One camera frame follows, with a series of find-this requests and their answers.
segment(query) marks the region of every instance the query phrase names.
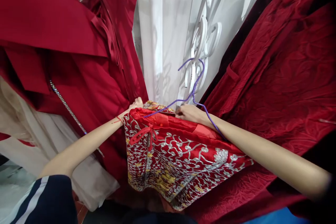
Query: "white stripe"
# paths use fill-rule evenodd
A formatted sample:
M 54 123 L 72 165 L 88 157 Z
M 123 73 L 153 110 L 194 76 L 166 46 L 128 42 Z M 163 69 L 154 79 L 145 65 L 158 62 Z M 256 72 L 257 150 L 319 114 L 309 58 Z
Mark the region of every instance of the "white stripe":
M 19 202 L 15 205 L 15 207 L 12 209 L 11 213 L 3 220 L 0 220 L 0 224 L 9 224 L 11 223 L 15 217 L 18 214 L 18 211 L 20 209 L 21 204 L 24 202 L 24 200 L 29 196 L 30 191 L 33 188 L 33 185 L 35 184 L 35 181 L 32 183 L 32 185 L 29 187 L 28 191 L 26 194 L 19 200 Z
M 34 194 L 34 196 L 31 198 L 31 200 L 29 201 L 28 207 L 25 211 L 25 213 L 21 216 L 21 218 L 16 222 L 17 224 L 23 224 L 26 222 L 28 216 L 31 214 L 31 212 L 35 209 L 37 202 L 39 200 L 39 197 L 41 196 L 41 194 L 43 193 L 47 182 L 48 182 L 48 178 L 49 176 L 43 177 L 41 179 L 41 184 L 40 187 L 37 189 L 36 193 Z

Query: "red bow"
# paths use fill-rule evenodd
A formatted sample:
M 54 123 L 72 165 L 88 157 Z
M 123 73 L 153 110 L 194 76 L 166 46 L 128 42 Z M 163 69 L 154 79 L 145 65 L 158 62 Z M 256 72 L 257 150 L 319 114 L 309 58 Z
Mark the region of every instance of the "red bow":
M 143 128 L 143 129 L 141 129 L 138 133 L 136 133 L 134 136 L 132 136 L 132 138 L 129 140 L 129 142 L 130 142 L 129 144 L 130 144 L 130 145 L 133 145 L 133 144 L 139 142 L 140 139 L 143 138 L 143 136 L 144 136 L 146 133 L 148 133 L 148 134 L 151 135 L 151 136 L 150 136 L 149 149 L 148 149 L 148 151 L 151 151 L 152 148 L 153 148 L 152 143 L 153 143 L 153 142 L 155 142 L 155 143 L 158 142 L 158 136 L 157 136 L 155 130 L 153 129 L 153 124 L 149 124 L 148 127 L 145 127 L 145 128 Z

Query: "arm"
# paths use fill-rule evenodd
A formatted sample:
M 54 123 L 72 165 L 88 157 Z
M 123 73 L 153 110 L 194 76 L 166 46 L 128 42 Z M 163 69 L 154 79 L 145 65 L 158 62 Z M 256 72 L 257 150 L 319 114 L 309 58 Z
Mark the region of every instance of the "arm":
M 135 99 L 129 109 L 121 113 L 118 117 L 122 120 L 125 114 L 136 107 L 143 107 L 140 97 Z M 56 174 L 63 174 L 70 177 L 74 169 L 94 152 L 109 136 L 116 132 L 122 124 L 123 123 L 119 121 L 118 118 L 114 118 L 81 137 L 46 164 L 39 175 L 39 178 Z
M 176 117 L 215 129 L 205 112 L 193 105 L 183 105 Z M 326 192 L 331 174 L 308 160 L 260 136 L 211 115 L 221 133 L 242 152 L 274 173 L 311 200 Z

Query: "hand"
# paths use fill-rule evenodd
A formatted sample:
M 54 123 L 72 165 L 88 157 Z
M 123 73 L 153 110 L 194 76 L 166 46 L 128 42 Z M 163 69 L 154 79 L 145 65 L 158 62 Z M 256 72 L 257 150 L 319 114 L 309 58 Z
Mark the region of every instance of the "hand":
M 135 101 L 129 106 L 127 113 L 131 110 L 131 109 L 135 109 L 135 108 L 142 108 L 144 106 L 144 103 L 142 102 L 141 97 L 138 97 L 135 99 Z
M 199 108 L 197 108 L 194 105 L 185 104 L 182 105 L 177 111 L 176 111 L 176 118 L 180 118 L 183 120 L 192 121 L 194 123 L 199 123 L 203 125 L 208 125 L 210 120 L 206 113 Z

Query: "rhinestone trim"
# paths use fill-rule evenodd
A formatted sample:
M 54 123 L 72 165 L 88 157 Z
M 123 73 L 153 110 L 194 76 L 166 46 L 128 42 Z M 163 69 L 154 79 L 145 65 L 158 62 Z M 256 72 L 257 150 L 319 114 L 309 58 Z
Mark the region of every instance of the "rhinestone trim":
M 87 132 L 84 129 L 84 127 L 81 125 L 81 123 L 78 121 L 77 117 L 75 116 L 75 114 L 72 112 L 72 110 L 69 108 L 68 104 L 65 102 L 65 100 L 63 99 L 62 95 L 59 93 L 59 91 L 57 90 L 57 88 L 55 87 L 55 85 L 53 84 L 53 82 L 51 80 L 49 80 L 50 82 L 50 86 L 53 89 L 53 91 L 55 92 L 55 94 L 57 94 L 58 98 L 61 100 L 61 102 L 63 103 L 63 105 L 66 107 L 66 109 L 69 111 L 70 115 L 72 116 L 72 118 L 75 120 L 75 122 L 78 124 L 78 126 L 80 127 L 80 129 L 84 132 L 84 134 L 86 135 Z M 97 148 L 97 151 L 103 156 L 103 158 L 105 157 L 104 154 L 102 153 L 102 151 Z

